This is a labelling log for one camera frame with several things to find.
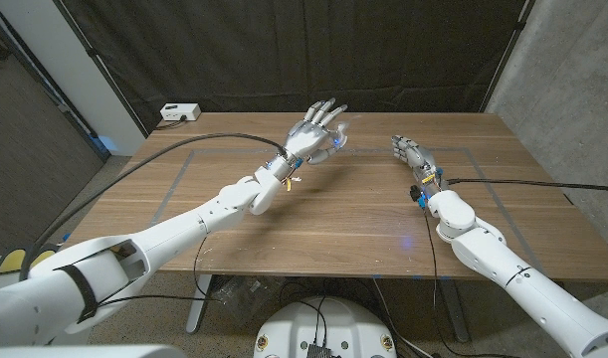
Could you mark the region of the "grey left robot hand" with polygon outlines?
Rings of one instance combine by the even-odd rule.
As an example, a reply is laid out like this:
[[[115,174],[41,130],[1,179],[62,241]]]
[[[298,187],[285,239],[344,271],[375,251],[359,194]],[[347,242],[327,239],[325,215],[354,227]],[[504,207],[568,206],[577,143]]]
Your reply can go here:
[[[340,122],[336,129],[328,128],[333,120],[347,110],[346,104],[332,109],[334,102],[334,98],[315,102],[308,108],[304,118],[290,129],[283,144],[285,153],[276,155],[266,166],[279,181],[292,174],[303,161],[310,165],[318,164],[345,145],[345,131],[349,124]]]

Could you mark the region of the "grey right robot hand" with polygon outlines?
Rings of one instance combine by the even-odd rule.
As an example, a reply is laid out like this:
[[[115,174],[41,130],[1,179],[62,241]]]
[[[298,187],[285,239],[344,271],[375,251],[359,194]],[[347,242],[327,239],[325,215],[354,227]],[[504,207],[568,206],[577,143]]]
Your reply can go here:
[[[391,137],[394,156],[408,164],[419,189],[427,198],[441,191],[436,161],[431,152],[408,137]]]

